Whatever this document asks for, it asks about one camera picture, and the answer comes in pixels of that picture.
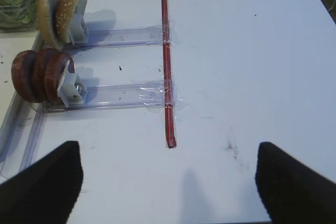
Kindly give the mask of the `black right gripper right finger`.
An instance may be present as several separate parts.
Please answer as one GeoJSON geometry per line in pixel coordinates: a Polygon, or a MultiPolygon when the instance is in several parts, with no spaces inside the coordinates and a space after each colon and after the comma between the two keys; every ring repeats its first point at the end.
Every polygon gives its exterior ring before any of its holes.
{"type": "Polygon", "coordinates": [[[255,183],[272,223],[335,223],[335,183],[271,142],[259,144],[255,183]]]}

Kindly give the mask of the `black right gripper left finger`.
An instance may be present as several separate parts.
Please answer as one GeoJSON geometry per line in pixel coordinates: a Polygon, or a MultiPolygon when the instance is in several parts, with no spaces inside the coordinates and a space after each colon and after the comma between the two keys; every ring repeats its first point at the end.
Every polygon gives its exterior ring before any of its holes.
{"type": "Polygon", "coordinates": [[[1,184],[1,223],[66,223],[82,183],[79,143],[66,141],[1,184]]]}

